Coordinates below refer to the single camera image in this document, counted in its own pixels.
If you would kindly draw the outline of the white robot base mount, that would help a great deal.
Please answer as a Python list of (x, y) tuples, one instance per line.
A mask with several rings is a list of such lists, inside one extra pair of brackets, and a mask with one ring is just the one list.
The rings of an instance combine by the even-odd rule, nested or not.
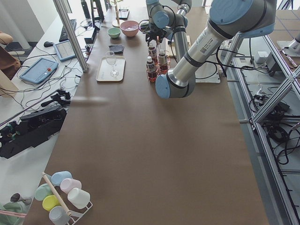
[(195, 72), (197, 83), (220, 83), (218, 67), (213, 63), (205, 63)]

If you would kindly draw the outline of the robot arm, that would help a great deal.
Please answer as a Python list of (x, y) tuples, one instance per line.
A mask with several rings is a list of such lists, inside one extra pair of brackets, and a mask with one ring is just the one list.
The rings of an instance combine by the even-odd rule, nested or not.
[(172, 9), (165, 10), (167, 6), (163, 6), (158, 0), (147, 0), (149, 30), (144, 31), (144, 34), (146, 34), (147, 44), (152, 40), (161, 43), (163, 38), (174, 40), (176, 60), (180, 61), (188, 51), (186, 35), (188, 20), (186, 14), (192, 7), (192, 1), (176, 0), (175, 3), (178, 4), (176, 13)]
[(195, 72), (221, 43), (238, 34), (255, 38), (274, 30), (275, 0), (214, 0), (207, 26), (180, 59), (175, 68), (156, 79), (156, 92), (161, 98), (184, 98), (195, 88)]

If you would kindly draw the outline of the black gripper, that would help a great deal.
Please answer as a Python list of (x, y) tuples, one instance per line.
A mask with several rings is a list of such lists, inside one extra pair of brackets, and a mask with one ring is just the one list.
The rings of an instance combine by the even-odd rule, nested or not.
[(144, 34), (146, 35), (145, 41), (162, 41), (164, 38), (164, 28), (159, 28), (154, 23), (147, 23)]

